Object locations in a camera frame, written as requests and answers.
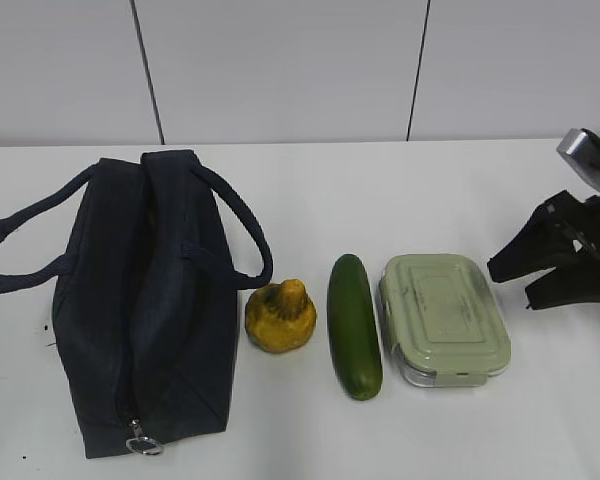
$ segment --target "cucumber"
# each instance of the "cucumber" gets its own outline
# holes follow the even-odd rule
[[[327,326],[333,367],[355,400],[375,397],[382,386],[382,362],[369,280],[358,257],[340,257],[331,271]]]

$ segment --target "navy blue bag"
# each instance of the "navy blue bag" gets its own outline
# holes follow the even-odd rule
[[[237,290],[273,272],[256,218],[190,150],[140,164],[102,159],[56,194],[0,220],[0,243],[87,184],[66,252],[0,293],[58,277],[53,328],[87,458],[146,455],[226,429],[238,339]],[[236,272],[212,191],[263,259]]]

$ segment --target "glass food container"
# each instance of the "glass food container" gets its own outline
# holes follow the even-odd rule
[[[507,330],[484,276],[468,258],[394,257],[380,293],[393,361],[410,383],[483,385],[509,364]]]

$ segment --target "zipper pull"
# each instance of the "zipper pull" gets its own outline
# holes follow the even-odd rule
[[[127,449],[130,452],[151,456],[161,455],[164,452],[164,446],[160,442],[144,435],[140,426],[140,420],[137,418],[131,420],[129,426],[134,434],[134,437],[128,439],[126,442]]]

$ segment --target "zipper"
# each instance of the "zipper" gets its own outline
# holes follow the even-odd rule
[[[120,377],[116,394],[116,410],[122,424],[128,426],[133,432],[133,436],[125,442],[127,449],[133,453],[155,456],[164,451],[164,446],[157,440],[146,436],[140,425],[140,409],[138,408],[133,384],[133,348],[131,343],[131,319],[136,308],[136,301],[142,291],[144,278],[149,270],[151,254],[155,248],[155,199],[149,192],[145,195],[147,195],[146,200],[149,206],[146,212],[143,213],[145,216],[140,219],[136,226],[136,238],[145,239],[145,241],[135,245],[135,251],[131,256],[133,263],[130,269],[130,282],[124,295],[126,302],[123,306],[124,320],[121,325],[122,364],[120,365]]]
[[[134,418],[129,424],[133,430],[133,437],[126,441],[127,449],[141,455],[156,456],[164,452],[164,446],[157,440],[145,436],[140,426],[140,420]]]
[[[141,455],[160,455],[164,451],[164,446],[156,439],[144,434],[140,424],[140,414],[138,402],[135,397],[133,387],[133,373],[131,369],[131,342],[127,338],[124,342],[123,360],[120,371],[122,372],[123,382],[120,384],[117,398],[117,411],[120,420],[127,425],[133,432],[133,436],[125,442],[127,450]]]

